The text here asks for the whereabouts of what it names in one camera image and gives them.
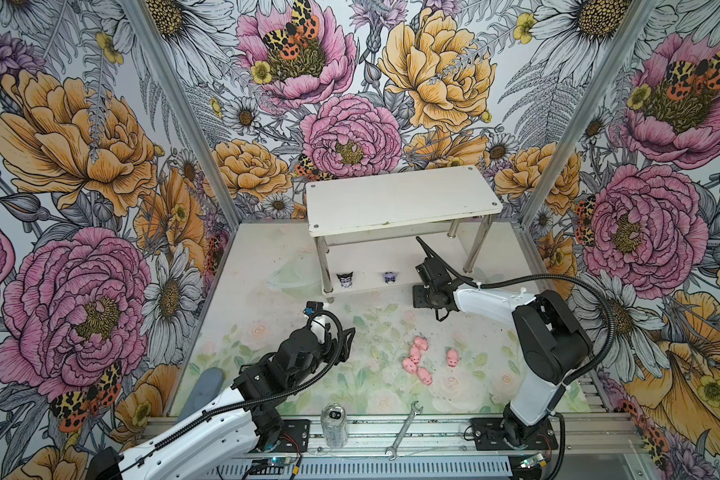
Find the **black white kuromi toy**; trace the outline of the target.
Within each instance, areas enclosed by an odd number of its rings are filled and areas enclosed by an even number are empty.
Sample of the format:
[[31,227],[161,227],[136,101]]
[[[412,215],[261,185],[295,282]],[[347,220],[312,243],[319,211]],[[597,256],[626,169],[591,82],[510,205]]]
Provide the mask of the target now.
[[353,280],[354,280],[353,272],[337,273],[336,277],[342,288],[349,289],[353,286]]

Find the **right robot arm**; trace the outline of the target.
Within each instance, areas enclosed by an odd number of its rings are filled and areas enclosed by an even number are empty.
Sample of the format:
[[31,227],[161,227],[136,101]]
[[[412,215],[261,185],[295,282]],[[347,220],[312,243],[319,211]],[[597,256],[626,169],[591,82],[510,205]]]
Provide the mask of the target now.
[[421,283],[413,287],[413,305],[431,309],[436,320],[452,312],[496,320],[514,333],[526,376],[505,407],[501,429],[505,443],[521,448],[555,409],[567,376],[592,353],[593,346],[566,301],[554,290],[531,294],[510,291],[463,277],[421,238],[425,259],[416,266]]

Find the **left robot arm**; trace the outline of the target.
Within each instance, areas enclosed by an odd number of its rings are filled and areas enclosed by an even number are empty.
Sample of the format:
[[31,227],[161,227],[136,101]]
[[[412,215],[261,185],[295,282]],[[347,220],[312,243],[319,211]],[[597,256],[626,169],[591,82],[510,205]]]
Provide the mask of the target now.
[[90,461],[88,479],[196,479],[223,461],[276,447],[277,407],[349,358],[355,330],[334,335],[316,322],[242,369],[232,385],[171,429],[130,450],[109,447]]

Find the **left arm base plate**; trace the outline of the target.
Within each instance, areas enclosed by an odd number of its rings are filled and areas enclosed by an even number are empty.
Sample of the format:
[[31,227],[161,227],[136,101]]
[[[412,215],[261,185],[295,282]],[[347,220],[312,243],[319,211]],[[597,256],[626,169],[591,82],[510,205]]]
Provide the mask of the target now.
[[306,418],[286,418],[271,452],[305,453],[309,445],[311,426],[312,422]]

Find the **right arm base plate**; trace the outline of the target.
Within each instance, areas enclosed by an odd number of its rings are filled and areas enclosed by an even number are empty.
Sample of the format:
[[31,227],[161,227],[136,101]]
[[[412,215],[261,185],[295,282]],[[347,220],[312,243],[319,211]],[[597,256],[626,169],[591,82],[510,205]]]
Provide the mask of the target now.
[[477,417],[470,420],[469,427],[478,451],[551,451],[559,446],[548,419],[526,426],[522,422],[499,417]]

